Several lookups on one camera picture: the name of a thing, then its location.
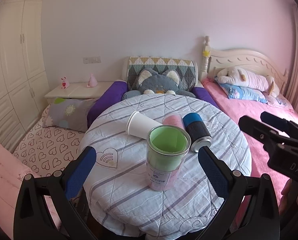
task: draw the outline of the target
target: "purple fabric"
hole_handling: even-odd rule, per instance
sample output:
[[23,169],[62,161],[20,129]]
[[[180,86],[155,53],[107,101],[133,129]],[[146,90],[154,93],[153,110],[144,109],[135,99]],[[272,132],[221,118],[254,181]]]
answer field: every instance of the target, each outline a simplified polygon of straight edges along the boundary
[[120,102],[123,94],[127,92],[127,90],[126,82],[115,81],[89,110],[87,115],[88,128],[104,110]]
[[213,106],[219,109],[219,107],[205,88],[193,87],[191,93],[193,93],[198,99],[211,103]]

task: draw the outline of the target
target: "pink wall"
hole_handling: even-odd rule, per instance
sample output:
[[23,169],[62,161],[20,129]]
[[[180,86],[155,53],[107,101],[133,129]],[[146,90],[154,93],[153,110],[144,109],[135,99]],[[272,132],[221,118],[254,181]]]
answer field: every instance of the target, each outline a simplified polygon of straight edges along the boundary
[[[51,88],[121,76],[127,56],[188,58],[201,63],[202,37],[215,49],[249,48],[282,72],[294,60],[293,0],[43,0],[42,46]],[[84,65],[82,57],[101,56]]]

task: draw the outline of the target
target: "white nightstand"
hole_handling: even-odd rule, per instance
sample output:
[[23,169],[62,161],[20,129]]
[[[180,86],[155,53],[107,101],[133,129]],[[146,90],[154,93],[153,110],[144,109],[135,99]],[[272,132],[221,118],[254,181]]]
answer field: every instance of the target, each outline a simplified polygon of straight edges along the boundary
[[100,98],[113,82],[98,82],[94,88],[87,88],[88,83],[70,83],[68,88],[62,89],[61,85],[47,93],[44,97],[52,104],[56,98],[89,99]]

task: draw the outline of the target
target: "striped tablecloth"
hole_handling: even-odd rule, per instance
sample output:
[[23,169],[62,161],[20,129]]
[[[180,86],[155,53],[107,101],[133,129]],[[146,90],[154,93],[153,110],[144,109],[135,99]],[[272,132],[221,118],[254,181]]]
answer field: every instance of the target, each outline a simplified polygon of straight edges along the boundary
[[168,114],[197,112],[209,130],[211,150],[217,158],[244,175],[251,173],[251,154],[239,127],[222,111],[199,99],[174,95],[141,95],[104,111],[86,132],[80,151],[92,146],[97,162],[84,183],[93,217],[123,236],[176,239],[207,226],[221,206],[197,154],[185,157],[173,189],[149,188],[146,174],[146,141],[125,132],[134,111],[161,122]]

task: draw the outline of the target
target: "human hand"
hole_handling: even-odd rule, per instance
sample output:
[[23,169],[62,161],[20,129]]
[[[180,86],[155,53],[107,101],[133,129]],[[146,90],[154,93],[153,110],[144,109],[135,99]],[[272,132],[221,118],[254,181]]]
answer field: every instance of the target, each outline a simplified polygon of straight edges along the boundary
[[289,193],[289,191],[290,191],[291,181],[292,181],[292,180],[289,179],[289,180],[286,182],[286,184],[285,184],[283,190],[281,191],[281,194],[282,194],[283,196],[281,197],[281,199],[280,199],[280,204],[279,204],[279,206],[278,206],[279,214],[282,214],[282,213],[285,211],[286,207],[287,207],[287,196],[288,196],[288,193]]

